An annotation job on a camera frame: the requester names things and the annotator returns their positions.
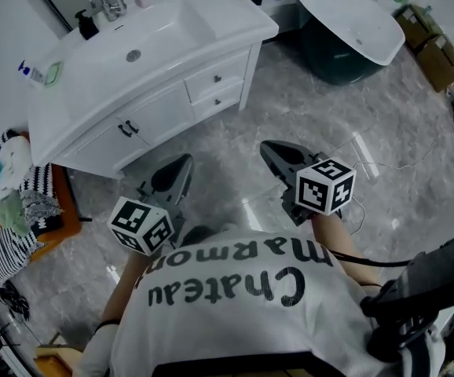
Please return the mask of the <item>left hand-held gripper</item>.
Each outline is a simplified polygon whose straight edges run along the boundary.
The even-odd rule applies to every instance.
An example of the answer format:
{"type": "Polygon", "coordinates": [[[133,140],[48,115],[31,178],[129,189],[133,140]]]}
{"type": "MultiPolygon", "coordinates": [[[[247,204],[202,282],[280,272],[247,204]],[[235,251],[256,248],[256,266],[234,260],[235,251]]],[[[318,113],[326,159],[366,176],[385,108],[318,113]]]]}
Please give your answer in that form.
{"type": "Polygon", "coordinates": [[[194,160],[172,156],[149,170],[137,189],[140,196],[119,197],[107,226],[124,247],[151,256],[165,243],[177,243],[185,224],[181,201],[188,195],[194,160]]]}

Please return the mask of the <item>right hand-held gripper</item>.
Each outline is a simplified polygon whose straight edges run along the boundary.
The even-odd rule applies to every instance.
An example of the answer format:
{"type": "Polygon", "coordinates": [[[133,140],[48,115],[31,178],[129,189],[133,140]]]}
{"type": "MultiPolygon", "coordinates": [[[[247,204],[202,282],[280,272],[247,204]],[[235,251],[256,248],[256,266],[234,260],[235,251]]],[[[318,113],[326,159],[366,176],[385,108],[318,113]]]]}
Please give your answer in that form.
{"type": "Polygon", "coordinates": [[[341,214],[352,200],[357,171],[341,159],[277,140],[263,141],[259,151],[272,174],[287,187],[282,208],[295,225],[315,214],[341,214]]]}

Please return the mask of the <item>person's right forearm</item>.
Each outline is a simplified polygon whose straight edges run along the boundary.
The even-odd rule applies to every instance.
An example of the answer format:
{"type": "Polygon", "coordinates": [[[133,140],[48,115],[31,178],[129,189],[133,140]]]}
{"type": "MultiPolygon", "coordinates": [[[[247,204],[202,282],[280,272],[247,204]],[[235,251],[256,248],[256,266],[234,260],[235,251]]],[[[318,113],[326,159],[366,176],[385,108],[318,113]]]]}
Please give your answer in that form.
{"type": "MultiPolygon", "coordinates": [[[[316,214],[312,217],[311,223],[316,241],[329,251],[362,258],[362,254],[353,245],[352,236],[336,213],[316,214]]],[[[361,286],[380,286],[379,276],[374,267],[343,261],[340,263],[346,274],[361,286]]]]}

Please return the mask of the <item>person's left forearm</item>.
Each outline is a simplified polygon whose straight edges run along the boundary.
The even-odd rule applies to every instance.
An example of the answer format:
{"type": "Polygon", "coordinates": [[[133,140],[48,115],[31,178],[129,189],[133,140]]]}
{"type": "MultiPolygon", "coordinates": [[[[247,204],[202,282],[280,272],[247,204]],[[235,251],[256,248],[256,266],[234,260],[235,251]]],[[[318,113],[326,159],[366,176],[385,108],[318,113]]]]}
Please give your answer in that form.
{"type": "Polygon", "coordinates": [[[149,256],[133,251],[102,313],[101,322],[121,320],[134,285],[151,262],[149,256]]]}

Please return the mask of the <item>orange sofa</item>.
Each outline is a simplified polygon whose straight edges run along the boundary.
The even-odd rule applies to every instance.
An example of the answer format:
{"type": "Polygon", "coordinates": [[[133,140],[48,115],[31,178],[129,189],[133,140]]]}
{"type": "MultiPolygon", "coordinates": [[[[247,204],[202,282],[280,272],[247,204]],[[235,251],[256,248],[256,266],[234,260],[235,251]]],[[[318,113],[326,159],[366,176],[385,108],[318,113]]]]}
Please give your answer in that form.
{"type": "MultiPolygon", "coordinates": [[[[6,130],[0,137],[0,145],[6,139],[16,135],[19,134],[12,129],[6,130]]],[[[45,246],[31,256],[29,263],[38,260],[63,240],[78,234],[82,228],[65,169],[56,164],[50,164],[50,166],[53,175],[53,191],[60,205],[61,214],[47,218],[42,225],[36,226],[31,230],[37,240],[44,243],[45,246]]]]}

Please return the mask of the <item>white cabinet door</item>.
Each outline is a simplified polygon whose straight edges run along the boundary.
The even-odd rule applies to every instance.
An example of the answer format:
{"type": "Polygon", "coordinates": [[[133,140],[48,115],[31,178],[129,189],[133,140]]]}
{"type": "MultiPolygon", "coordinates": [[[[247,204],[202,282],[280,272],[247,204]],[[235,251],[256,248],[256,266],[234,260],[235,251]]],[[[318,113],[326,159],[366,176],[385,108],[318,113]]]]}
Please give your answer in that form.
{"type": "Polygon", "coordinates": [[[91,174],[118,172],[150,149],[138,131],[117,117],[108,118],[69,145],[56,162],[91,174]]]}
{"type": "Polygon", "coordinates": [[[196,122],[184,81],[135,98],[117,117],[151,147],[161,145],[196,122]]]}

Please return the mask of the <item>pale green cloth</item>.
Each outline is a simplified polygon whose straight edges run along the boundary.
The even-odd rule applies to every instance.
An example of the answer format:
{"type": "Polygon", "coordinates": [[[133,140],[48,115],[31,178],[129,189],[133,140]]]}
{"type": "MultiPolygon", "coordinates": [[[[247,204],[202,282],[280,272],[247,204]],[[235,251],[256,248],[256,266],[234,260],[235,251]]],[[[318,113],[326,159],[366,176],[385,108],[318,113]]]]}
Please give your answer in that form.
{"type": "Polygon", "coordinates": [[[13,190],[0,200],[0,226],[12,229],[18,236],[26,236],[30,232],[18,191],[13,190]]]}

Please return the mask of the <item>white printed t-shirt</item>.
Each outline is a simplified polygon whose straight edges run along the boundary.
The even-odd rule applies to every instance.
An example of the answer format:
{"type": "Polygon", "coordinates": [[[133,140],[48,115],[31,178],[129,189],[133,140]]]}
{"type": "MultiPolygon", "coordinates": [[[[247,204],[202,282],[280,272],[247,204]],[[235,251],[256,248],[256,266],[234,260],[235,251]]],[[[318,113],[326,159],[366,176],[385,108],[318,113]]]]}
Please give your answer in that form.
{"type": "Polygon", "coordinates": [[[151,262],[117,331],[98,331],[74,377],[437,377],[430,329],[393,362],[367,350],[376,323],[361,286],[323,245],[287,233],[233,230],[151,262]]]}

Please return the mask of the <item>white fluffy blanket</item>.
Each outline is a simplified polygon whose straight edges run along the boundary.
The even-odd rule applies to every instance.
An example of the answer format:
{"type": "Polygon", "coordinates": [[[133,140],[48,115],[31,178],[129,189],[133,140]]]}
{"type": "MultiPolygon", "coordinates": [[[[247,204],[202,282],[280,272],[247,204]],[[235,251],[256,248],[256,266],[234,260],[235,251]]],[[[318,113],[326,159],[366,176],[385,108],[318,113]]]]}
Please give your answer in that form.
{"type": "Polygon", "coordinates": [[[0,150],[0,201],[20,188],[32,166],[31,147],[27,138],[10,138],[0,150]]]}

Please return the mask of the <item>round wooden stool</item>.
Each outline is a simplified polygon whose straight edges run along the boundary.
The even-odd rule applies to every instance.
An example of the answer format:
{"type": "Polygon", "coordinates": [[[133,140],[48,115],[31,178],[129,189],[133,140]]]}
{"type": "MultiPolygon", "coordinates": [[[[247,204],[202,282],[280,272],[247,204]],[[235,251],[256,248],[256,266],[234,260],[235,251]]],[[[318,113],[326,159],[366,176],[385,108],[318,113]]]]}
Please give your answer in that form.
{"type": "Polygon", "coordinates": [[[56,332],[47,344],[41,344],[35,348],[36,357],[56,357],[70,368],[74,368],[81,360],[82,351],[61,344],[64,339],[60,332],[56,332]]]}

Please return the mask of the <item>dark green bathtub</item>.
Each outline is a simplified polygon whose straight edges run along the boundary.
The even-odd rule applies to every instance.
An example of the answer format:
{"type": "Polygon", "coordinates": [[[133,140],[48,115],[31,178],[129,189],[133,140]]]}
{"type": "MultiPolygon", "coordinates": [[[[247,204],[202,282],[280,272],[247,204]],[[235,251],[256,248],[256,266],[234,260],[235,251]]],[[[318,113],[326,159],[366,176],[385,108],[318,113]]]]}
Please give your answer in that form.
{"type": "Polygon", "coordinates": [[[398,22],[372,0],[297,0],[302,55],[322,81],[344,86],[391,64],[405,44],[398,22]]]}

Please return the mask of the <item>orange cushion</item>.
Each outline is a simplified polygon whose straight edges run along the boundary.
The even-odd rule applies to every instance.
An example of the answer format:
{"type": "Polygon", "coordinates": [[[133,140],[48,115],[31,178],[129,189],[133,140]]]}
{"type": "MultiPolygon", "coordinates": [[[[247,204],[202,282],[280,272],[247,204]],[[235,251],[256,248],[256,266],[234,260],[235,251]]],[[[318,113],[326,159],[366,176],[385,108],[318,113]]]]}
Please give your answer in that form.
{"type": "Polygon", "coordinates": [[[44,377],[72,377],[71,369],[54,356],[37,357],[34,362],[44,377]]]}

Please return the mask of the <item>clear bottle with blue pump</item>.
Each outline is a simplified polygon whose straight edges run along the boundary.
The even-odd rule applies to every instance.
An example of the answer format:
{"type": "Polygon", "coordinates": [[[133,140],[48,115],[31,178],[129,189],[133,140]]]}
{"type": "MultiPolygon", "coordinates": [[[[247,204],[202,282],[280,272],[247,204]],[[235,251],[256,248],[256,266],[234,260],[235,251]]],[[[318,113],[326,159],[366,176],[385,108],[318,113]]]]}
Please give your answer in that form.
{"type": "Polygon", "coordinates": [[[22,60],[18,66],[18,72],[25,78],[26,82],[36,89],[46,87],[46,70],[38,68],[29,60],[22,60]]]}

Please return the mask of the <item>white vanity cabinet with sink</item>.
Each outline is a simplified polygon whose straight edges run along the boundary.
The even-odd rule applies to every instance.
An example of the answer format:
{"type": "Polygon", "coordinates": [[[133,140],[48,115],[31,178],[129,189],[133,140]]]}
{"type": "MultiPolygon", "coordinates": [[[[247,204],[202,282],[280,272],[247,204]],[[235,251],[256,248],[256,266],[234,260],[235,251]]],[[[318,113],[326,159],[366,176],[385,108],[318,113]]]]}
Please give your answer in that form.
{"type": "Polygon", "coordinates": [[[28,94],[36,166],[62,166],[56,162],[59,154],[99,122],[117,117],[135,98],[184,81],[208,62],[248,50],[240,101],[233,105],[245,108],[261,45],[277,34],[277,24],[244,0],[149,1],[147,9],[130,3],[125,16],[102,20],[99,33],[89,40],[72,31],[36,61],[46,71],[64,62],[56,85],[28,94]]]}

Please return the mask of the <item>chrome faucet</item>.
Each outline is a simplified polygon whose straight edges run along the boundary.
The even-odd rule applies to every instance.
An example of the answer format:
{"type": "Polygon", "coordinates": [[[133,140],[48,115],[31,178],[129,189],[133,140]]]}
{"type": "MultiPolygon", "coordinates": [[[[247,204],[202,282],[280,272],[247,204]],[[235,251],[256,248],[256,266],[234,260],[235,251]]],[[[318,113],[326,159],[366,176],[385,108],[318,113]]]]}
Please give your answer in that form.
{"type": "Polygon", "coordinates": [[[123,0],[89,0],[92,9],[100,9],[108,22],[113,22],[124,16],[127,5],[123,0]]]}

